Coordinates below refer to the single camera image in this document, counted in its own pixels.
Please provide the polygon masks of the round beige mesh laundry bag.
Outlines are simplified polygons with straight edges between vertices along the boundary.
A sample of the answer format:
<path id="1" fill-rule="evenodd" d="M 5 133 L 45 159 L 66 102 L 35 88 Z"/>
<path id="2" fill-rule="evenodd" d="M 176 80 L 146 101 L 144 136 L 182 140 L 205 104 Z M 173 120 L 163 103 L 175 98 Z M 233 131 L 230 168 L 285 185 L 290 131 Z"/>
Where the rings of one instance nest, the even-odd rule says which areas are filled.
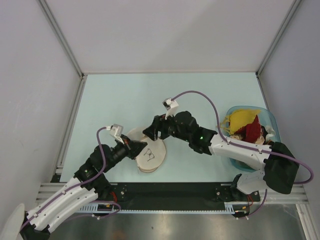
<path id="1" fill-rule="evenodd" d="M 127 133 L 130 140 L 147 143 L 147 146 L 135 158 L 137 167 L 143 173 L 156 171 L 166 159 L 167 149 L 163 140 L 151 140 L 143 134 L 143 127 L 133 128 Z"/>

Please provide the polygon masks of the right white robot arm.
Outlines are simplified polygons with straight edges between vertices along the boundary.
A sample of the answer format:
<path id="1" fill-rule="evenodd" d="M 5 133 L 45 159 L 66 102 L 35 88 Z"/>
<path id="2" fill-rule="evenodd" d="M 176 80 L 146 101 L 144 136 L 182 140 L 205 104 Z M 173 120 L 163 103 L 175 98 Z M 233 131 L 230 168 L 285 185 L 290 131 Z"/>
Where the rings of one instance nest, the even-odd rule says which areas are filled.
<path id="1" fill-rule="evenodd" d="M 282 142 L 258 145 L 231 139 L 199 126 L 188 111 L 175 116 L 157 115 L 142 132 L 153 141 L 174 137 L 188 142 L 188 146 L 199 154 L 235 159 L 250 166 L 254 171 L 236 176 L 235 185 L 230 188 L 231 196 L 237 201 L 256 190 L 272 189 L 280 194 L 290 194 L 299 169 L 293 154 Z"/>

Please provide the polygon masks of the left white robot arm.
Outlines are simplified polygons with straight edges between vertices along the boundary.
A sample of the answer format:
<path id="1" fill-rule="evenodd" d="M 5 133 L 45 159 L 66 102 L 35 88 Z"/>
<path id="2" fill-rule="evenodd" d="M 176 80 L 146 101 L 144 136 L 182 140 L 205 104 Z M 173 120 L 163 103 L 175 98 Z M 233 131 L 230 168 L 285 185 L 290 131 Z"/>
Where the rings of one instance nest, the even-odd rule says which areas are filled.
<path id="1" fill-rule="evenodd" d="M 24 240 L 47 240 L 51 233 L 81 207 L 108 200 L 113 191 L 105 173 L 124 158 L 135 159 L 147 146 L 144 141 L 125 138 L 115 147 L 99 144 L 64 186 L 38 207 L 24 215 L 19 234 Z"/>

